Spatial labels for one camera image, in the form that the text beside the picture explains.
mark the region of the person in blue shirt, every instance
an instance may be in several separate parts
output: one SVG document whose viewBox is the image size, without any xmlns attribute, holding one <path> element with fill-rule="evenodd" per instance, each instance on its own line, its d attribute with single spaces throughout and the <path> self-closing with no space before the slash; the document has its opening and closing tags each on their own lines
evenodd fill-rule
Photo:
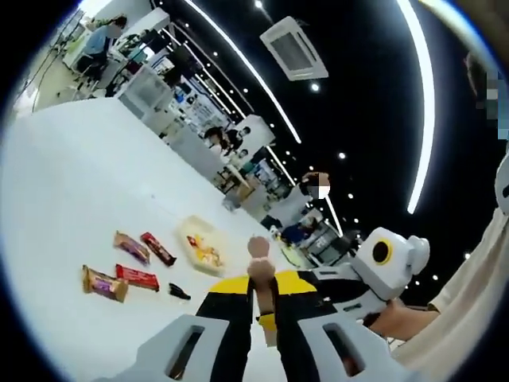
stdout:
<svg viewBox="0 0 509 382">
<path fill-rule="evenodd" d="M 312 217 L 310 222 L 298 222 L 290 225 L 281 233 L 281 240 L 287 245 L 297 245 L 308 239 L 317 230 L 318 224 L 318 220 Z"/>
<path fill-rule="evenodd" d="M 122 30 L 126 25 L 127 18 L 119 16 L 96 29 L 88 38 L 83 56 L 76 64 L 78 72 L 85 72 L 86 70 L 89 77 L 99 80 L 103 66 L 107 62 L 107 53 L 111 42 L 122 35 Z"/>
</svg>

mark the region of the yellow panel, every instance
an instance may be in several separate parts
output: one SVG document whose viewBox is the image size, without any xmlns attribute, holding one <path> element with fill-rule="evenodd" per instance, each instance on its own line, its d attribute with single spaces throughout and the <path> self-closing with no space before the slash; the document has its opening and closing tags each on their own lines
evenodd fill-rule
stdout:
<svg viewBox="0 0 509 382">
<path fill-rule="evenodd" d="M 249 276 L 235 277 L 219 281 L 210 290 L 212 293 L 247 294 Z"/>
<path fill-rule="evenodd" d="M 280 295 L 317 291 L 313 285 L 301 279 L 296 271 L 283 271 L 276 273 L 276 280 L 278 281 Z"/>
</svg>

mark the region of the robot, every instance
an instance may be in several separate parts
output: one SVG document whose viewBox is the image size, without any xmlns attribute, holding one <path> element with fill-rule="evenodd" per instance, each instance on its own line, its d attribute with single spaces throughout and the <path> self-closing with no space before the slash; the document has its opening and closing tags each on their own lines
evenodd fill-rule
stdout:
<svg viewBox="0 0 509 382">
<path fill-rule="evenodd" d="M 343 382 L 343 357 L 362 370 L 358 382 L 420 382 L 390 356 L 387 343 L 356 322 L 381 312 L 427 264 L 429 243 L 377 228 L 355 257 L 338 267 L 283 271 L 271 283 L 278 351 L 289 382 Z M 182 315 L 138 350 L 133 366 L 96 382 L 243 380 L 251 348 L 254 284 L 225 279 L 195 315 Z"/>
</svg>

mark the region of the cable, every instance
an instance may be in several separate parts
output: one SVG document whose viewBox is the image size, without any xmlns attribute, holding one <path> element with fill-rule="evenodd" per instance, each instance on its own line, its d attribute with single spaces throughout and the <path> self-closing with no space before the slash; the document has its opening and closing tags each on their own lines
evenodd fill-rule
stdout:
<svg viewBox="0 0 509 382">
<path fill-rule="evenodd" d="M 49 51 L 48 51 L 48 54 L 46 55 L 46 57 L 44 58 L 44 60 L 42 61 L 41 65 L 39 65 L 39 68 L 36 70 L 35 74 L 33 75 L 33 77 L 30 79 L 30 81 L 28 81 L 25 86 L 21 89 L 21 91 L 19 92 L 19 94 L 17 95 L 16 99 L 14 100 L 14 102 L 16 103 L 18 100 L 19 100 L 19 97 L 21 97 L 21 94 L 23 94 L 23 92 L 28 88 L 28 86 L 30 86 L 32 84 L 32 82 L 36 79 L 37 75 L 39 74 L 39 72 L 41 71 L 41 69 L 43 68 L 43 66 L 45 65 L 47 59 L 49 59 L 49 56 L 51 56 L 51 52 L 53 51 L 53 49 L 55 48 L 56 44 L 58 43 L 58 41 L 60 40 L 60 38 L 62 37 L 62 35 L 64 34 L 64 31 L 65 31 L 65 28 L 67 28 L 67 26 L 69 24 L 71 24 L 71 22 L 74 20 L 74 17 L 80 12 L 81 10 L 78 9 L 70 18 L 69 18 L 69 21 L 67 21 L 67 23 L 64 25 L 64 27 L 62 28 L 62 30 L 60 31 L 60 33 L 58 34 L 57 38 L 56 38 L 56 42 L 55 44 L 49 48 Z M 80 21 L 81 21 L 81 18 L 79 19 L 78 21 L 78 24 L 76 24 L 76 27 L 72 30 L 72 32 L 70 32 L 69 36 L 68 36 L 68 39 L 70 38 L 70 36 L 72 36 L 72 34 L 74 33 L 74 31 L 78 28 L 78 25 L 80 24 Z"/>
</svg>

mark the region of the white tabletop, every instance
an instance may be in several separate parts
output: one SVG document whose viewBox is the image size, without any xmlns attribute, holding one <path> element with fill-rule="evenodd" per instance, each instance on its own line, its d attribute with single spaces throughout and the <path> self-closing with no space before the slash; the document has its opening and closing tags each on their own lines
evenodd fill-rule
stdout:
<svg viewBox="0 0 509 382">
<path fill-rule="evenodd" d="M 228 275 L 245 272 L 249 237 L 267 235 L 244 211 L 224 209 L 223 195 L 116 99 L 64 103 L 21 118 L 7 131 L 2 154 L 6 277 L 33 339 L 69 380 L 114 376 L 134 362 L 140 344 L 196 312 L 217 279 L 186 261 L 174 235 L 183 218 L 196 214 L 227 232 Z M 153 257 L 148 271 L 163 286 L 158 294 L 131 287 L 122 304 L 83 293 L 82 264 L 110 274 L 116 263 L 140 268 L 112 247 L 117 229 L 134 238 L 150 231 L 178 258 L 168 269 Z M 275 246 L 271 255 L 278 270 L 289 268 Z M 169 281 L 192 300 L 169 296 Z M 262 378 L 281 382 L 276 352 L 264 349 L 259 326 L 252 333 L 245 380 L 259 380 L 269 357 L 275 369 L 264 369 Z"/>
</svg>

